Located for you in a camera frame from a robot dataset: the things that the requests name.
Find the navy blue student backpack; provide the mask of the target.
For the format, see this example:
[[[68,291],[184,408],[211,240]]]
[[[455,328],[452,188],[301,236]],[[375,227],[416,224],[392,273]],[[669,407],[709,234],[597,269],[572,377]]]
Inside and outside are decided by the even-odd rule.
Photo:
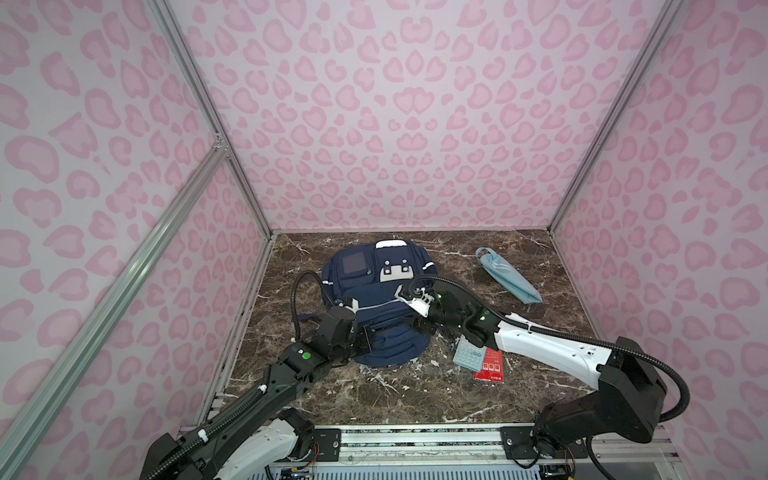
[[[380,240],[341,250],[321,273],[305,270],[294,278],[289,300],[294,333],[301,337],[303,320],[312,319],[320,325],[320,315],[298,313],[297,290],[309,277],[319,287],[326,312],[334,306],[345,307],[374,335],[371,353],[349,360],[371,368],[404,364],[426,350],[430,335],[417,332],[409,324],[414,312],[396,300],[395,293],[412,279],[437,272],[427,250],[409,240]]]

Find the light blue pencil pouch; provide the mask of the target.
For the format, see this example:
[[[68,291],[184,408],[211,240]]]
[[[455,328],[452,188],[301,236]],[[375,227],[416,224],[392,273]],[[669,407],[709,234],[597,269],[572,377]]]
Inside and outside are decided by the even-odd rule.
[[[491,248],[480,247],[475,256],[482,268],[523,304],[542,303],[538,290],[505,258]]]

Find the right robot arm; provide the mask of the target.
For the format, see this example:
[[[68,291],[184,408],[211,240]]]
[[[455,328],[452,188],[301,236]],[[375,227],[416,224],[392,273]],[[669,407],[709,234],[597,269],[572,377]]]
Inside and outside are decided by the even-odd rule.
[[[431,282],[396,290],[396,299],[415,312],[416,327],[448,329],[478,348],[530,358],[590,387],[590,393],[551,403],[538,414],[522,444],[537,455],[554,457],[602,434],[647,444],[659,424],[681,416],[690,404],[682,376],[628,338],[608,342],[560,332],[502,314],[460,284],[438,277]]]

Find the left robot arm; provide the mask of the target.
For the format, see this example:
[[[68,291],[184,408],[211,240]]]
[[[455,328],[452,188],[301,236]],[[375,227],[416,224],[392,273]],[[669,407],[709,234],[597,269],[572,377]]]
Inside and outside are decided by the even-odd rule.
[[[213,479],[231,455],[267,420],[304,395],[332,368],[370,351],[355,314],[333,307],[320,315],[318,330],[287,347],[261,383],[224,411],[179,439],[165,434],[144,460],[142,479]]]

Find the light blue calculator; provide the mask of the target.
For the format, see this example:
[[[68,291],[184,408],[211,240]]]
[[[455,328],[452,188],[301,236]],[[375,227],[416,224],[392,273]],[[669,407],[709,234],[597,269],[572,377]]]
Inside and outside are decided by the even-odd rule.
[[[454,351],[453,363],[474,373],[480,373],[486,352],[485,346],[477,347],[466,337],[461,337]]]

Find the red calculator package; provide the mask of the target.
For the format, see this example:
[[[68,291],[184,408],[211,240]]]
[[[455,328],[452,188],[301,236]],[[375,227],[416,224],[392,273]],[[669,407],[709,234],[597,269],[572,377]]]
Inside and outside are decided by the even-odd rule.
[[[503,383],[505,376],[502,352],[488,349],[481,370],[474,374],[474,378],[484,382]]]

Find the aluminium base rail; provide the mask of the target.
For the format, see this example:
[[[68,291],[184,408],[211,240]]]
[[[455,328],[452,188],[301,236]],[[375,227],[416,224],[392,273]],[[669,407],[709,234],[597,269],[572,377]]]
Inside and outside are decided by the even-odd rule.
[[[578,439],[553,455],[527,444],[516,424],[329,425],[276,420],[226,461],[203,460],[184,479],[684,479],[667,432],[648,444],[616,434]]]

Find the aluminium frame strut left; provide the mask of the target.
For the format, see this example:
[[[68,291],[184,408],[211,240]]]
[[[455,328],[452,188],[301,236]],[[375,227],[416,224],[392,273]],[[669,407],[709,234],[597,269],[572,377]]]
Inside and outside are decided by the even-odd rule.
[[[18,477],[227,156],[225,146],[212,147],[10,425],[3,479]]]

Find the aluminium frame post left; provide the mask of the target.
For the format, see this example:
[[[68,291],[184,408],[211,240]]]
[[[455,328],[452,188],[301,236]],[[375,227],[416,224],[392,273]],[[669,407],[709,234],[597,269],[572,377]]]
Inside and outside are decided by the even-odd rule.
[[[213,102],[213,97],[201,74],[200,69],[192,55],[191,48],[186,41],[182,28],[176,18],[175,12],[169,1],[146,1],[152,16],[162,35],[166,39],[170,52],[175,58],[190,92],[195,99],[210,131],[218,144],[224,149],[225,158],[230,166],[237,185],[245,197],[246,205],[251,210],[255,220],[267,239],[273,237],[266,216],[259,204],[257,196],[250,184],[245,169],[237,155],[230,137],[222,123],[222,118]]]

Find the aluminium frame post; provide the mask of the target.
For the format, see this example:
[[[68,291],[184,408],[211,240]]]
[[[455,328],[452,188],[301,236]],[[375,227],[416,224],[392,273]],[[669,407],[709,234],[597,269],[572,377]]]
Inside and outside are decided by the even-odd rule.
[[[688,1],[683,0],[667,0],[663,3],[659,15],[650,28],[625,78],[621,81],[614,100],[601,120],[596,135],[586,150],[583,160],[577,168],[547,228],[547,233],[552,239],[555,239],[557,230],[564,225],[566,216],[574,204],[577,194],[586,183],[587,177],[599,160],[608,140],[642,85],[644,77],[660,55],[668,38],[677,28],[677,24],[684,15],[688,4]]]
[[[246,205],[251,210],[255,220],[267,239],[273,237],[266,216],[259,204],[257,196],[250,184],[245,169],[237,155],[230,137],[222,123],[222,118],[213,102],[213,97],[201,74],[200,69],[192,55],[191,48],[186,41],[182,28],[176,18],[175,12],[169,1],[146,1],[152,16],[162,35],[166,39],[170,52],[175,58],[190,92],[195,99],[210,131],[218,144],[224,149],[225,158],[230,166],[237,185],[245,197]]]

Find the aluminium frame post right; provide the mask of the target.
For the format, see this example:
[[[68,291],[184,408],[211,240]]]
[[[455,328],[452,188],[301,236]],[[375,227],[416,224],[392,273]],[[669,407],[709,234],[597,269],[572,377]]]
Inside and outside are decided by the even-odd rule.
[[[564,225],[566,216],[574,204],[577,194],[586,183],[587,177],[599,160],[608,140],[642,85],[644,77],[660,55],[668,38],[677,28],[677,24],[684,15],[688,4],[688,1],[683,0],[667,0],[663,3],[659,15],[650,28],[625,78],[621,81],[614,100],[601,120],[596,135],[586,150],[583,160],[577,168],[547,228],[547,233],[552,239],[555,239],[557,230]]]

